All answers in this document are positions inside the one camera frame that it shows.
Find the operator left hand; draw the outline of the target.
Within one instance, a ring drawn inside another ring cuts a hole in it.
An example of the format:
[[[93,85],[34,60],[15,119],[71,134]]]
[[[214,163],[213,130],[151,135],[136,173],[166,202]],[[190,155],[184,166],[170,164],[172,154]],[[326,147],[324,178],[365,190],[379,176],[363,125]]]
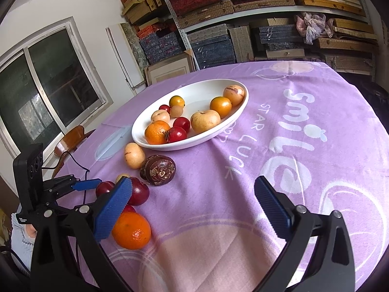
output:
[[[32,224],[26,224],[26,233],[27,235],[32,238],[32,239],[35,239],[36,238],[36,235],[37,235],[37,231],[36,229],[34,228],[34,226]]]

